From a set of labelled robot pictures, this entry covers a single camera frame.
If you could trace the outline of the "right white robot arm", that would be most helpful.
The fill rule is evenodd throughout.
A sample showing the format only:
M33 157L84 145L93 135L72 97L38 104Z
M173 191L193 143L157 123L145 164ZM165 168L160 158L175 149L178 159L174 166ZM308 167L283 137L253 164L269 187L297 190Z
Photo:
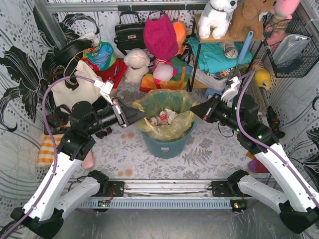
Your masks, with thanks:
M259 106L248 94L235 96L228 106L219 94L193 106L190 111L208 123L231 128L240 145L256 157L274 177L278 191L238 170L227 178L233 196L252 196L274 210L284 225L296 234L319 220L319 194L301 176L285 154L272 130L258 120Z

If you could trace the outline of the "pink white doll plush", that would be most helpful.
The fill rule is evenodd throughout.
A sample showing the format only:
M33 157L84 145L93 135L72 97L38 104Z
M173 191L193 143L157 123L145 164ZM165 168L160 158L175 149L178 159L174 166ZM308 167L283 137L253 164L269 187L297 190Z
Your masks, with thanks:
M172 62L160 58L155 59L153 67L153 78L155 83L166 83L176 74L177 70L174 69Z

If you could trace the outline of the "black handbag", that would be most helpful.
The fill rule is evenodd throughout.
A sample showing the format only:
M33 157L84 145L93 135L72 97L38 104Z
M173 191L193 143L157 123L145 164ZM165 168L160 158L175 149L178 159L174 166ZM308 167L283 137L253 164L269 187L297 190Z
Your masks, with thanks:
M137 22L122 24L121 17L123 15L135 15L137 17ZM145 23L140 20L138 13L135 11L123 11L120 14L120 21L115 25L115 35L114 43L116 44L118 50L127 55L127 50L133 50L136 48L146 49L144 42L144 28Z

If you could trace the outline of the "grey chenille duster mop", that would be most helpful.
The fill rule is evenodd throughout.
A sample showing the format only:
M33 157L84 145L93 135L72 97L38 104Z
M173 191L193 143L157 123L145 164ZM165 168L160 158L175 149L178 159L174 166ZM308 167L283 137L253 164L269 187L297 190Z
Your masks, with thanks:
M258 87L255 77L252 78L245 93L253 97L254 101L259 106L259 116L265 118L267 113L267 105L265 102L264 88Z

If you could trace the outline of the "pink plush toy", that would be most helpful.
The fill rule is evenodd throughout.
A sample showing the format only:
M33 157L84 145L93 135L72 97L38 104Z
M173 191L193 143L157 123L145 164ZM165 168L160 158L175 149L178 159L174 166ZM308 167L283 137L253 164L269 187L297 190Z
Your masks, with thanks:
M300 0L278 0L274 8L270 11L273 15L265 30L271 35L267 39L267 44L272 46L281 42L288 34L285 32L297 9Z

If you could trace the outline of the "brown teddy bear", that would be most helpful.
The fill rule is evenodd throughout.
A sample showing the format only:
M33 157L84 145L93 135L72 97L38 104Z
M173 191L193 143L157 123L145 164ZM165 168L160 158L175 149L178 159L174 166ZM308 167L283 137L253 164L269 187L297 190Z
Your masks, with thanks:
M276 3L276 0L243 0L238 3L231 20L230 36L238 39L244 29L249 29L254 32L255 39L263 39L263 23L259 16L270 12Z

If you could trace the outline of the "purple orange sock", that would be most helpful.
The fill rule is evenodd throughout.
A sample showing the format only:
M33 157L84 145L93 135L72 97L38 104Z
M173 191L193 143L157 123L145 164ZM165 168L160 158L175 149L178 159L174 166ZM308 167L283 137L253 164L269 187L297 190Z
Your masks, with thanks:
M246 154L251 161L248 163L248 168L253 173L269 173L269 170L249 151Z

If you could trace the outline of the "black hat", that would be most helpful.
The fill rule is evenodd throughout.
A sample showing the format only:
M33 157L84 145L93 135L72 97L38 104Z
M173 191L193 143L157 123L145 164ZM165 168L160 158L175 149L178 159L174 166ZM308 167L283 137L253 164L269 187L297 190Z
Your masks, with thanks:
M54 50L54 61L57 65L66 66L78 53L92 47L92 41L88 39L77 39L60 50Z

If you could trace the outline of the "red cloth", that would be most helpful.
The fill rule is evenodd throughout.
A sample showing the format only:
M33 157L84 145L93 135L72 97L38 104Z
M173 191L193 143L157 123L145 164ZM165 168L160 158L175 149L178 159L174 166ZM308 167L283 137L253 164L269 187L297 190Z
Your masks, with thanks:
M105 82L107 80L112 81L114 83L113 90L115 91L120 84L124 73L127 69L127 65L124 63L123 59L117 59L115 63L109 67L107 70L99 71L97 66L92 64L91 62L87 62L89 66L93 69L95 74L102 78L102 81Z

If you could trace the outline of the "teal trash bin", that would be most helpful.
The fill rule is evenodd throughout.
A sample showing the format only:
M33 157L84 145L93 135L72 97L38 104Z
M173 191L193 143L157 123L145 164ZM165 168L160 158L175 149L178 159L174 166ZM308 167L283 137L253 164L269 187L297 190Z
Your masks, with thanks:
M182 153L186 146L188 138L190 137L192 131L195 128L195 125L196 123L193 122L190 129L187 131L187 134L184 137L172 142L156 141L146 136L143 132L141 132L141 134L145 141L147 149L153 156L162 159L170 159Z

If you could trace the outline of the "orange plush toy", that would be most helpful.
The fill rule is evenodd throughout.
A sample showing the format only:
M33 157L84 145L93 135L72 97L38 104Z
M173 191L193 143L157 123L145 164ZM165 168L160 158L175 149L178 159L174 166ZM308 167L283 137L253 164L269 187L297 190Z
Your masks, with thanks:
M185 49L186 49L186 45L184 44L185 40L186 40L186 26L182 21L175 21L172 23L174 30L175 30L175 34L176 34L176 41L178 44L178 52L177 55L181 55L184 53Z

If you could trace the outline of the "metal base rail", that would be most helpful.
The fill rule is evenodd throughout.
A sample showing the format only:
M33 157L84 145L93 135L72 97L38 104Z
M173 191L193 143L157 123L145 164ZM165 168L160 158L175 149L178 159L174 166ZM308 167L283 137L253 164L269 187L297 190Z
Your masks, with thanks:
M233 193L226 180L111 179L107 189L93 192L91 179L69 183L57 206L78 209L237 209L252 194Z

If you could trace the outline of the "white sheep plush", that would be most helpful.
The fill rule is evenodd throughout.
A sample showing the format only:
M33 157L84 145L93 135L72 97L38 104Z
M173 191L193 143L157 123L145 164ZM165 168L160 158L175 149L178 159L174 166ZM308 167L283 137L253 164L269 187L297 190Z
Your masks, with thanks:
M131 50L125 57L127 65L124 77L127 83L140 83L143 76L149 71L150 58L139 48Z

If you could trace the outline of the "yellow duck plush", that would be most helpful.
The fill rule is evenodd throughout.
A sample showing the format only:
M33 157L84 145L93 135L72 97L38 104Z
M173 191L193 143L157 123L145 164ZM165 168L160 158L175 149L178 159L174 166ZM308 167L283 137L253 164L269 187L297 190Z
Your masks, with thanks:
M263 63L261 61L254 61L252 68L256 70L254 78L257 86L269 90L271 87L271 75L264 68Z

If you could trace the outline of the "colourful scarf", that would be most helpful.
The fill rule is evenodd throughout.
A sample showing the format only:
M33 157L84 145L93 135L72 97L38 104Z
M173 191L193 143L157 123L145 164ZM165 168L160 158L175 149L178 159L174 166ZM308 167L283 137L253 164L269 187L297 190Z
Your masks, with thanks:
M116 62L117 57L112 45L101 41L96 47L84 50L82 60L95 71L105 71Z

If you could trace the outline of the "yellow trash bag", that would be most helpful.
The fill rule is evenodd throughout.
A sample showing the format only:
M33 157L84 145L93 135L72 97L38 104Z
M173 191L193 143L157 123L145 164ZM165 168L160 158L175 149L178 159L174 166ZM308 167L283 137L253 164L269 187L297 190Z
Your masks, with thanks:
M139 131L160 142L176 141L190 131L196 115L190 108L198 105L185 90L151 90L133 107L147 116L137 122Z

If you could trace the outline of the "rainbow striped cloth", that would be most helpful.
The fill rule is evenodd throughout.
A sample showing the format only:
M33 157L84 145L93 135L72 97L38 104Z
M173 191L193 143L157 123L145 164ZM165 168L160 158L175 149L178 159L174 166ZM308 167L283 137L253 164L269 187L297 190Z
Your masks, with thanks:
M193 67L177 57L169 61L156 58L154 68L143 76L140 91L149 92L156 89L184 89L187 85Z

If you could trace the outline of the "teal folded cloth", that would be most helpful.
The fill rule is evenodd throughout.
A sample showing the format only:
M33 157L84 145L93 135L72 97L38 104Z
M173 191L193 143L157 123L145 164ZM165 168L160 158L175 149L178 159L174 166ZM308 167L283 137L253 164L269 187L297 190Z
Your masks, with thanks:
M190 37L187 42L190 44L195 56L197 56L197 50L199 46L197 38ZM243 47L243 43L235 42L235 45L238 52L240 53ZM252 57L252 53L250 51L247 51L242 63L250 63ZM216 73L231 67L235 67L237 65L237 60L238 57L234 59L227 58L224 55L219 42L203 43L201 45L198 66L201 71Z

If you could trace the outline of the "silver pouch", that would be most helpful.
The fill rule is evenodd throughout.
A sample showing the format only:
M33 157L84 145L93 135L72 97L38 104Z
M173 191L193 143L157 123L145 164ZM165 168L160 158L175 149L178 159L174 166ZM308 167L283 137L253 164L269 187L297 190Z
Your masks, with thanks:
M276 65L294 60L305 47L310 43L311 38L299 34L290 34L285 37L273 53L273 60Z

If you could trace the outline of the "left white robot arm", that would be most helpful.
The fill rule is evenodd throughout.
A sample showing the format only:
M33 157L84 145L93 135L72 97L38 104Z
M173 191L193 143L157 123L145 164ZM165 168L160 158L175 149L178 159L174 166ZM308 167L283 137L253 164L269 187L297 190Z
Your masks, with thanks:
M53 238L64 219L82 202L96 194L111 191L108 176L93 170L79 186L62 195L73 172L94 146L92 136L115 123L126 128L146 115L117 99L112 99L112 103L98 113L89 102L77 102L69 115L71 127L54 150L54 161L49 171L30 200L23 207L15 208L11 217L38 236Z

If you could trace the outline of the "white dog plush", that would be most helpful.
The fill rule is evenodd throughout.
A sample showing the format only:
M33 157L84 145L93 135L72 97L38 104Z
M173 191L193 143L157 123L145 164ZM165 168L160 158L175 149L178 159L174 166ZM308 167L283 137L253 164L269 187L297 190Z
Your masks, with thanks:
M220 39L225 36L234 10L237 8L237 0L209 0L205 5L198 21L201 39Z

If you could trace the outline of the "crumpled paper trash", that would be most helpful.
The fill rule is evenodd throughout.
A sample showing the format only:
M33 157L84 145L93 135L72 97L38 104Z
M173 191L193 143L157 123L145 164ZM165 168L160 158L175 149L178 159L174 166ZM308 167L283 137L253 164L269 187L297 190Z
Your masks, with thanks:
M149 123L153 126L169 126L171 122L178 116L177 112L174 112L170 109L164 109L160 112L160 114L156 117L152 117L149 119Z

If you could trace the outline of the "blue lint roller mop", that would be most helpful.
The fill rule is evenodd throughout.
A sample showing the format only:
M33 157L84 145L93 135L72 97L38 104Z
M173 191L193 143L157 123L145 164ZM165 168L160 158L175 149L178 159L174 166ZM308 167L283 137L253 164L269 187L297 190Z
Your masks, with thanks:
M237 76L237 73L239 72L239 66L243 64L244 57L245 57L246 53L248 52L248 47L249 47L249 45L250 45L250 43L251 43L251 41L252 41L253 36L254 36L254 32L253 32L253 31L249 31L248 34L247 34L246 40L245 40L245 42L244 42L244 44L243 44L242 50L241 50L240 53L239 53L238 60L236 61L236 66L235 66L235 68L234 68L234 69L229 68L229 73L228 73L228 75L227 75L227 76L228 76L228 80L229 80L229 79L232 79L232 78L235 77L235 76ZM214 73L214 74L212 74L211 76L214 76L214 77L220 79L220 78L222 77L222 74L220 74L220 73ZM213 94L215 94L215 93L218 93L218 94L223 95L224 91L221 92L221 91L217 91L217 90L212 89L212 88L208 88L208 89L206 90L206 92L205 92L205 97L206 97L207 99L210 99L211 96L212 96Z

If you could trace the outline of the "orange checkered towel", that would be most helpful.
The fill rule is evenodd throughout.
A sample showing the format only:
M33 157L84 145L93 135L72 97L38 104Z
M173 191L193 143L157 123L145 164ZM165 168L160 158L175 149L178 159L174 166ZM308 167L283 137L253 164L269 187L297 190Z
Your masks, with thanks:
M42 140L37 157L37 165L40 167L50 167L54 160L54 149L51 137L45 135Z

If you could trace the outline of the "floral table mat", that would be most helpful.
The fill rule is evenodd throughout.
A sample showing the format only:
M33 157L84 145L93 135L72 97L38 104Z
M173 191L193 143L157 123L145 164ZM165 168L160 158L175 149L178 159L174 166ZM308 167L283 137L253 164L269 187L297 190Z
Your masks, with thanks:
M96 139L94 168L112 179L225 179L248 171L251 161L232 131L196 119L180 155L162 159L152 155L136 125L112 126L112 133Z

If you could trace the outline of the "magenta cloth bag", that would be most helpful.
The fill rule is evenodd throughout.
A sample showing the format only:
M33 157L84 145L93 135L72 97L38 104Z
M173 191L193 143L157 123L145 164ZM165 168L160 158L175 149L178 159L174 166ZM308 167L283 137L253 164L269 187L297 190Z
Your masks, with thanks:
M144 43L150 54L156 58L169 60L177 54L176 33L166 13L157 20L146 20Z

